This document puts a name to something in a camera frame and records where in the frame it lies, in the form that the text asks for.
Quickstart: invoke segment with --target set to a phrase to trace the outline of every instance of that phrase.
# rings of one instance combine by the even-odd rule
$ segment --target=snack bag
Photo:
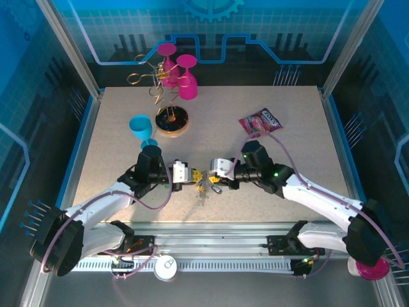
[[[274,130],[282,128],[282,125],[278,119],[276,119],[266,107],[253,115],[238,120],[238,122],[243,126],[244,130],[246,130],[248,134],[252,134],[257,131],[265,131],[270,133]]]

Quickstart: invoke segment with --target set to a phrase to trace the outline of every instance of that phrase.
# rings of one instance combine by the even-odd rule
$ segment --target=beige tabletop
[[[128,123],[137,114],[147,114],[155,126],[158,106],[148,88],[106,88],[88,153],[82,169],[74,205],[101,193],[137,161],[141,142]],[[284,126],[274,132],[288,148],[299,172],[336,193],[348,195],[344,177],[329,131],[327,119],[314,86],[209,86],[200,87],[194,100],[175,104],[189,114],[189,126],[177,138],[154,132],[165,162],[187,161],[190,167],[208,170],[216,157],[233,157],[246,132],[238,119],[264,107]],[[270,138],[261,138],[274,162],[289,162]],[[157,187],[143,200],[159,206],[167,189]],[[324,219],[316,212],[253,184],[237,191],[223,187],[222,194],[209,191],[204,201],[194,186],[173,193],[160,212],[135,204],[111,219],[122,221],[298,221]]]

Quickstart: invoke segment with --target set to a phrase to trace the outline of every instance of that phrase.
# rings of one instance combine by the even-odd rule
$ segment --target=metal post
[[[91,71],[89,70],[85,59],[82,57],[78,46],[75,44],[71,34],[67,31],[65,25],[61,22],[61,16],[52,3],[47,0],[36,0],[38,6],[43,12],[45,18],[49,22],[52,30],[56,34],[59,42],[63,46],[65,52],[70,58],[74,68],[78,72],[80,78],[84,82],[91,96],[98,99],[100,90]]]
[[[372,21],[376,17],[379,9],[381,8],[384,0],[369,0],[368,4],[362,11],[355,27],[353,28],[348,41],[345,43],[334,67],[332,68],[325,84],[323,86],[323,98],[329,97],[334,90],[336,84],[341,78],[348,66],[348,63],[355,54],[361,40],[364,38],[367,30],[369,29]]]

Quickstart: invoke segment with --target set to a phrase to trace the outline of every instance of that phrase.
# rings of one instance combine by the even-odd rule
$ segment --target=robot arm
[[[242,149],[244,164],[233,166],[232,159],[214,159],[211,171],[222,180],[218,184],[239,189],[240,182],[254,182],[265,192],[296,201],[325,216],[339,228],[331,230],[324,224],[299,221],[288,234],[290,245],[301,248],[327,248],[348,252],[356,261],[373,267],[387,247],[385,241],[357,211],[364,212],[388,236],[389,222],[383,207],[376,201],[362,203],[311,182],[282,164],[276,164],[258,141],[249,141]]]
[[[104,192],[64,211],[56,207],[50,208],[44,214],[35,233],[30,254],[42,262],[57,231],[87,203],[86,209],[68,224],[52,246],[46,267],[58,276],[64,276],[80,259],[89,255],[107,250],[126,253],[134,243],[134,231],[131,228],[120,221],[113,221],[97,228],[95,226],[133,204],[134,200],[129,195],[140,199],[151,191],[152,185],[169,183],[165,169],[168,166],[164,164],[161,154],[159,147],[146,146],[139,154],[137,164],[128,169]],[[181,191],[182,185],[195,184],[194,169],[189,168],[186,162],[174,161],[169,172],[172,176],[170,187],[172,192]]]

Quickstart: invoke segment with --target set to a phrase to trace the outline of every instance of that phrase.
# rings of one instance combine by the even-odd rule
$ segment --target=gear logo
[[[0,6],[10,11],[26,33],[30,33],[38,22],[38,6],[35,0],[0,0]]]
[[[244,0],[182,0],[181,5],[185,12],[190,13],[192,18],[199,17],[200,21],[222,21],[222,18],[230,18],[231,13],[238,11],[238,6],[244,4]]]

